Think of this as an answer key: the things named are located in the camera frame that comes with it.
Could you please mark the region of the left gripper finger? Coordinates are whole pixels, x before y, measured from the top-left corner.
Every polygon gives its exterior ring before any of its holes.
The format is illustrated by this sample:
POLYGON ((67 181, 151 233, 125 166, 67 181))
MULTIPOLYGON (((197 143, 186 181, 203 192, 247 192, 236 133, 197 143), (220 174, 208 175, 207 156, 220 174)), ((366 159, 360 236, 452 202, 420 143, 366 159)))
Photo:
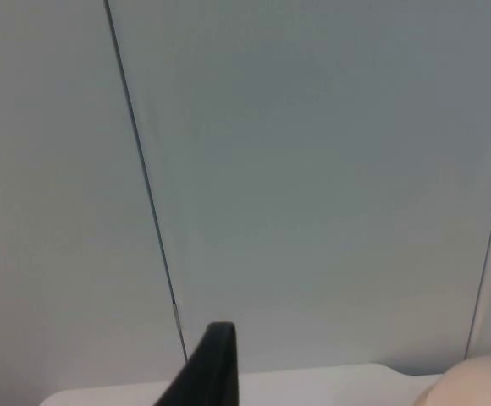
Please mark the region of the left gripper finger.
POLYGON ((237 406, 240 404, 235 325, 228 321, 207 326, 185 366, 156 406, 237 406))

